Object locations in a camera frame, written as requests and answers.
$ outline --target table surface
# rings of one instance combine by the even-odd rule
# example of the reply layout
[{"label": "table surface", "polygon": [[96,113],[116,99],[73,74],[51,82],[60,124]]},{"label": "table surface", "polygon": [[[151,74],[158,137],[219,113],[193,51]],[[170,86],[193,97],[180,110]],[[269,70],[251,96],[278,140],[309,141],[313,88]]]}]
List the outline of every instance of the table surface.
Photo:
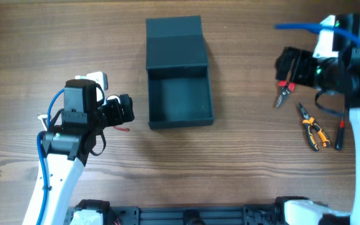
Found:
[{"label": "table surface", "polygon": [[[310,150],[295,104],[335,139],[338,119],[314,106],[315,90],[297,86],[281,109],[274,62],[283,47],[313,50],[316,36],[277,31],[276,23],[312,22],[360,12],[340,1],[143,1],[0,4],[0,224],[20,224],[38,172],[37,114],[75,75],[104,71],[107,94],[128,93],[136,119],[107,128],[107,148],[90,156],[70,205],[102,199],[113,206],[271,203],[306,196],[351,210],[354,141],[342,151]],[[212,126],[148,127],[146,18],[201,15],[216,120]],[[324,97],[342,109],[341,96]],[[56,102],[54,112],[63,105]]]}]

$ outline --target pliers handle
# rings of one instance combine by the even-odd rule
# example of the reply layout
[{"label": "pliers handle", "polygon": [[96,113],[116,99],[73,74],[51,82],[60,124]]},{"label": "pliers handle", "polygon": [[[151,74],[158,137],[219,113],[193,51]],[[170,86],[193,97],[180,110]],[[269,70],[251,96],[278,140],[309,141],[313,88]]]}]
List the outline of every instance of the pliers handle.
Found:
[{"label": "pliers handle", "polygon": [[320,127],[318,122],[316,122],[316,120],[313,117],[311,117],[309,120],[305,119],[302,122],[302,125],[305,128],[306,139],[309,145],[312,147],[313,151],[319,151],[319,147],[315,139],[313,138],[313,135],[311,133],[311,128],[313,128],[317,132],[319,137],[322,139],[323,146],[326,148],[330,147],[330,140],[328,135],[323,131],[323,129]]}]

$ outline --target dark green box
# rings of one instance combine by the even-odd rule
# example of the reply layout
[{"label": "dark green box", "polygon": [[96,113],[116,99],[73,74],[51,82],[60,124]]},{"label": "dark green box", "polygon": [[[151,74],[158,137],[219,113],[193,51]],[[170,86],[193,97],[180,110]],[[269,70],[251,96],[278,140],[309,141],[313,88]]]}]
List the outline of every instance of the dark green box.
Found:
[{"label": "dark green box", "polygon": [[147,19],[149,127],[212,125],[209,63],[200,16]]}]

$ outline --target blue cable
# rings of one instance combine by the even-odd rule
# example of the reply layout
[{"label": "blue cable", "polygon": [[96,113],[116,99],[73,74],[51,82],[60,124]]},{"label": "blue cable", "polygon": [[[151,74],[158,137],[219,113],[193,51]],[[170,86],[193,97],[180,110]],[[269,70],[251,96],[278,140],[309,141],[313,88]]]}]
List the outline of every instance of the blue cable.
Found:
[{"label": "blue cable", "polygon": [[40,214],[38,215],[37,219],[37,225],[41,224],[41,221],[43,220],[43,215],[45,211],[45,206],[47,204],[47,197],[48,197],[48,177],[47,177],[47,169],[45,167],[44,163],[44,156],[43,156],[43,150],[41,149],[41,136],[45,133],[45,131],[41,131],[37,135],[37,150],[38,150],[38,157],[40,158],[41,163],[41,170],[42,170],[42,178],[44,179],[44,196],[42,197],[42,203],[41,203],[41,209]]},{"label": "blue cable", "polygon": [[51,109],[53,108],[53,105],[56,101],[56,99],[63,93],[64,89],[60,90],[55,97],[52,99],[47,112],[47,127],[49,128],[49,122],[51,121]]},{"label": "blue cable", "polygon": [[335,34],[340,34],[345,38],[351,40],[355,44],[360,47],[360,39],[354,34],[337,27],[332,26],[324,26],[321,24],[314,23],[294,23],[294,24],[277,24],[274,26],[276,29],[305,29],[315,34],[319,34],[319,32],[323,29],[333,31]]}]

